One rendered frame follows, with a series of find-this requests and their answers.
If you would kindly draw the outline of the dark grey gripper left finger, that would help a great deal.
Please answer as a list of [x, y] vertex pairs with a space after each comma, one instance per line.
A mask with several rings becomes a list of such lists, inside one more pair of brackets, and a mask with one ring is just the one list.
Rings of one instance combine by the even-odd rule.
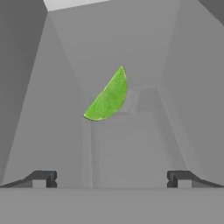
[[27, 177], [0, 185], [0, 188], [33, 188], [35, 181], [43, 181], [44, 188], [57, 188], [57, 172], [56, 171], [33, 171]]

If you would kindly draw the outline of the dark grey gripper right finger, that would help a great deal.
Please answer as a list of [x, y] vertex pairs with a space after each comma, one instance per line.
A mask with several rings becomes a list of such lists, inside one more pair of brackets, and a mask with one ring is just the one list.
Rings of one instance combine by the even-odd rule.
[[168, 171], [166, 177], [168, 188], [179, 188], [180, 180], [189, 180], [192, 188], [224, 188], [224, 185], [199, 178], [191, 171]]

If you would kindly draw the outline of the grey fridge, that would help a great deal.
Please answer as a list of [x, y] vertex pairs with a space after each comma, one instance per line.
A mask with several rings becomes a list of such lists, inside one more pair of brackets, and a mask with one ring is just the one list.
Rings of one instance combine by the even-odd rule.
[[[0, 183], [54, 170], [60, 187], [163, 187], [189, 170], [224, 185], [219, 3], [0, 0]], [[123, 105], [86, 119], [119, 66]]]

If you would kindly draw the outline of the green lemon wedge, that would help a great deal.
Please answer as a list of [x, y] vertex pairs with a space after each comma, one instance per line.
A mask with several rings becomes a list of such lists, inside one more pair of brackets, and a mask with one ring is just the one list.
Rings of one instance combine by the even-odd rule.
[[94, 122], [108, 119], [123, 105], [126, 93], [126, 71], [123, 66], [119, 66], [108, 84], [93, 100], [83, 116]]

